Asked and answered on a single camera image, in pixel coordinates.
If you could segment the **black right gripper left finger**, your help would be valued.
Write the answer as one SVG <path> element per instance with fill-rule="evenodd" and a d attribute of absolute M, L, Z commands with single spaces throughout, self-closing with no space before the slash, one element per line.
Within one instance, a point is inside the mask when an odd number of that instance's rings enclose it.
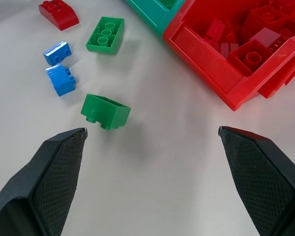
<path fill-rule="evenodd" d="M 88 132 L 45 140 L 0 191 L 0 236 L 59 236 L 76 189 Z"/>

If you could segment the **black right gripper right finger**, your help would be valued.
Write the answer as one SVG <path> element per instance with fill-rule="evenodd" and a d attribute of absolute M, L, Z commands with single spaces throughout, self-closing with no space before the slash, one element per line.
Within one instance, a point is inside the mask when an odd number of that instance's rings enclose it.
<path fill-rule="evenodd" d="M 236 190 L 261 236 L 295 236 L 295 164 L 270 139 L 219 127 Z"/>

